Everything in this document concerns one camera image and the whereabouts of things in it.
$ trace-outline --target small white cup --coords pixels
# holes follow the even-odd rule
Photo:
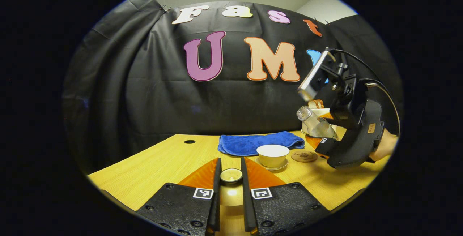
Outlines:
[[[261,164],[266,167],[278,167],[286,159],[289,149],[280,145],[263,145],[257,148],[257,152]]]

